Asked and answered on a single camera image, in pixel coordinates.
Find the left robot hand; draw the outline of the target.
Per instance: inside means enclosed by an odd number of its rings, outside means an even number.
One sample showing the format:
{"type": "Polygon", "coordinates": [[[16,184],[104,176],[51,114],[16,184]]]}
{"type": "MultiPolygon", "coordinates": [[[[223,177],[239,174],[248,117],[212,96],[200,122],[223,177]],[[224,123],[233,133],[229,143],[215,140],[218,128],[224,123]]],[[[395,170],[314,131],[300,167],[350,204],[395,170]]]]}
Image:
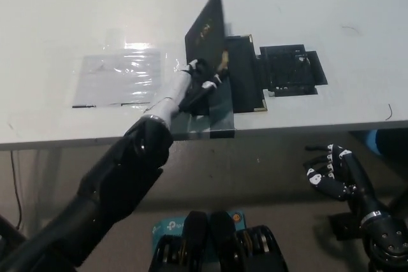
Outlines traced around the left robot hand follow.
{"type": "Polygon", "coordinates": [[[192,111],[222,85],[228,75],[228,62],[227,53],[222,55],[221,63],[214,69],[203,59],[191,61],[156,92],[143,116],[170,127],[179,113],[192,111]]]}

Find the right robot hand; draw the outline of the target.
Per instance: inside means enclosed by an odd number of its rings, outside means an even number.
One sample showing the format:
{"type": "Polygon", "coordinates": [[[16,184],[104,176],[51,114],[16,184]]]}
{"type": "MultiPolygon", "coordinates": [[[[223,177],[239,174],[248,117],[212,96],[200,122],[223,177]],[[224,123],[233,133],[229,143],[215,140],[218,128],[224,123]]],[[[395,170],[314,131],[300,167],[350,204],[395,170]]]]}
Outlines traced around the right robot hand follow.
{"type": "Polygon", "coordinates": [[[378,200],[363,166],[352,151],[336,145],[310,145],[323,154],[303,163],[310,186],[336,201],[347,201],[360,224],[384,218],[388,209],[378,200]]]}

